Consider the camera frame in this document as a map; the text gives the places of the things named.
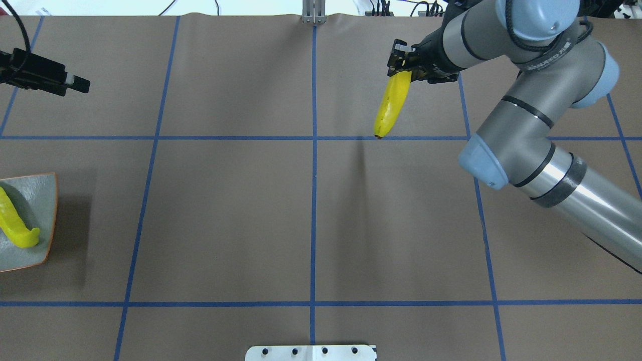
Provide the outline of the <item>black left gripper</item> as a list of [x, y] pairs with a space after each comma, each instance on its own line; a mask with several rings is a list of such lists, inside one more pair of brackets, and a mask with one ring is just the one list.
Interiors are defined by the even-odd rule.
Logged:
[[45, 91], [66, 96], [67, 89], [88, 94], [90, 81], [76, 75], [67, 75], [66, 66], [37, 54], [26, 55], [25, 50], [14, 48], [1, 54], [2, 84]]

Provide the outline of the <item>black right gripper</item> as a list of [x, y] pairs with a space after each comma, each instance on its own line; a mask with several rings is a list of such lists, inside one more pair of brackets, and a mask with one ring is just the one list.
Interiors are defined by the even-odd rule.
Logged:
[[[413, 53], [412, 62], [407, 60], [410, 53]], [[431, 32], [420, 43], [412, 46], [406, 41], [395, 39], [387, 66], [387, 76], [408, 72], [411, 73], [412, 82], [443, 84], [455, 82], [459, 78], [459, 66], [452, 63], [443, 48], [443, 28]]]

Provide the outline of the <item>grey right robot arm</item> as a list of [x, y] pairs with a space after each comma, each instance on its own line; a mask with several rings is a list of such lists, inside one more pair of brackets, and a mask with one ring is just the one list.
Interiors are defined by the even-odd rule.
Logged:
[[505, 56], [514, 84], [470, 137], [458, 162], [488, 187], [521, 189], [553, 209], [617, 260], [640, 272], [640, 199], [588, 167], [547, 135], [567, 109], [591, 106], [616, 85], [619, 66], [578, 1], [450, 1], [440, 28], [420, 43], [396, 39], [388, 76], [454, 82]]

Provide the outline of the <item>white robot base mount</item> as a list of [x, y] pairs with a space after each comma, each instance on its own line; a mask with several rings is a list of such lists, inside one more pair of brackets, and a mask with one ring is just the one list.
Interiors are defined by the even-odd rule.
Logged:
[[257, 345], [245, 360], [378, 360], [378, 352], [367, 344]]

